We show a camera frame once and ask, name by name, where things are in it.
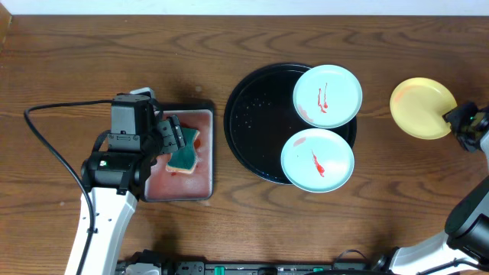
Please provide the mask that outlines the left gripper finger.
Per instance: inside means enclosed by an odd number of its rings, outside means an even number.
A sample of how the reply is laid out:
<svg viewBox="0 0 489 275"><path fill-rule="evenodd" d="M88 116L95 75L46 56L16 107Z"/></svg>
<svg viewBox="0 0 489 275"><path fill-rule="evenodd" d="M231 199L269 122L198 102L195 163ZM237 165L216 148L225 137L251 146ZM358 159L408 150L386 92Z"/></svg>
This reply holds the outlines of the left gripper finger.
<svg viewBox="0 0 489 275"><path fill-rule="evenodd" d="M172 137L170 139L170 144L177 150L184 148L186 146L186 140L183 135L183 129L180 125L180 120L176 115L172 115L168 118L170 123L170 130L172 132Z"/></svg>
<svg viewBox="0 0 489 275"><path fill-rule="evenodd" d="M162 120L157 124L157 130L162 140L160 154L171 154L179 149L174 128L175 124L171 119Z"/></svg>

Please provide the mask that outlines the green yellow sponge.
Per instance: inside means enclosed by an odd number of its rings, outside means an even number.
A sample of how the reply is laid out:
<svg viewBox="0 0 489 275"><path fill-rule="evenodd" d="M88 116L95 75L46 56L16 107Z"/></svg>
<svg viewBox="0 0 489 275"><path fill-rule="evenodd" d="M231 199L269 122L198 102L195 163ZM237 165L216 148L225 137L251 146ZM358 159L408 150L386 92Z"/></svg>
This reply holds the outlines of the green yellow sponge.
<svg viewBox="0 0 489 275"><path fill-rule="evenodd" d="M197 156L194 142L200 132L192 128L181 128L186 145L175 153L166 164L166 171L171 173L191 174L196 168Z"/></svg>

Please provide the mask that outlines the yellow plate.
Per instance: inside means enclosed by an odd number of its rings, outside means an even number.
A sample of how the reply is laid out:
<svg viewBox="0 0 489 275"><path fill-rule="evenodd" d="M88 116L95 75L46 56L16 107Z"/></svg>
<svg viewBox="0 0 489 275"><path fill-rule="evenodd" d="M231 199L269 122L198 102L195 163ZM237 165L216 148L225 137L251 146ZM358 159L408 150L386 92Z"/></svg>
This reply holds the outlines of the yellow plate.
<svg viewBox="0 0 489 275"><path fill-rule="evenodd" d="M443 115L457 107L453 94L441 83L424 77L402 81L390 97L390 113L407 134L435 140L451 132Z"/></svg>

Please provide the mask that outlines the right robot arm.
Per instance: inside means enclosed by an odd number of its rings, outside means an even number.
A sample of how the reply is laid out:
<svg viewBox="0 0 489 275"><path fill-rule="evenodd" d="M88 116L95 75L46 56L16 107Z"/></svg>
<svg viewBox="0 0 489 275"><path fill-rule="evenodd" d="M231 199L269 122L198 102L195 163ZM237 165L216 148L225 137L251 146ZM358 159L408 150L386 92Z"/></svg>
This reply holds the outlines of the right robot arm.
<svg viewBox="0 0 489 275"><path fill-rule="evenodd" d="M445 113L455 138L469 152L488 155L488 108L467 102ZM392 274L488 271L488 178L449 214L444 231L411 247L397 247L371 268Z"/></svg>

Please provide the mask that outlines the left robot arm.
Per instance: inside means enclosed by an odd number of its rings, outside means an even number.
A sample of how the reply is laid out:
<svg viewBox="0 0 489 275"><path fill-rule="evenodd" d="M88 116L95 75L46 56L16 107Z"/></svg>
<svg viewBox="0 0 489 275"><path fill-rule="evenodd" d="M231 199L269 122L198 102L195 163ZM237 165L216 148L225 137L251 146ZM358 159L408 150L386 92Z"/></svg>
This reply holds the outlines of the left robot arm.
<svg viewBox="0 0 489 275"><path fill-rule="evenodd" d="M151 89L119 94L111 103L111 127L97 138L82 165L79 224L68 274L112 274L125 231L157 157L186 144L180 122L164 118Z"/></svg>

